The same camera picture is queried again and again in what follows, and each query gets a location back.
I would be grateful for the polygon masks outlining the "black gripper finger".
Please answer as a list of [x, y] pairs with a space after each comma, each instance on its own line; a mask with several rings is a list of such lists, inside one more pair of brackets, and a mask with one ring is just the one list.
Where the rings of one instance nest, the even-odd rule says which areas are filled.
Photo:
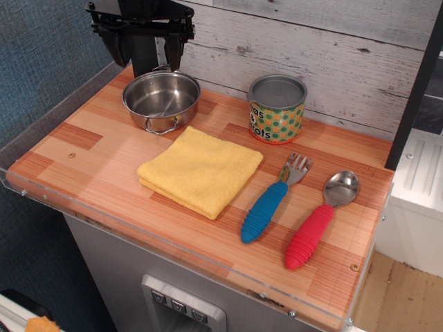
[[114, 62], [126, 67], [131, 59], [131, 52], [125, 36], [111, 31], [101, 31], [100, 36]]
[[183, 49], [179, 35], [172, 35], [165, 38], [165, 54], [171, 71], [179, 70], [182, 53]]

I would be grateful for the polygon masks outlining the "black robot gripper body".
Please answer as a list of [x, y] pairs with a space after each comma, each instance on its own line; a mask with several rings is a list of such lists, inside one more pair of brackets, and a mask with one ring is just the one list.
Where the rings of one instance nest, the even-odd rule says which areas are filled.
[[175, 1], [88, 1], [91, 26], [103, 39], [123, 35], [195, 37], [194, 10]]

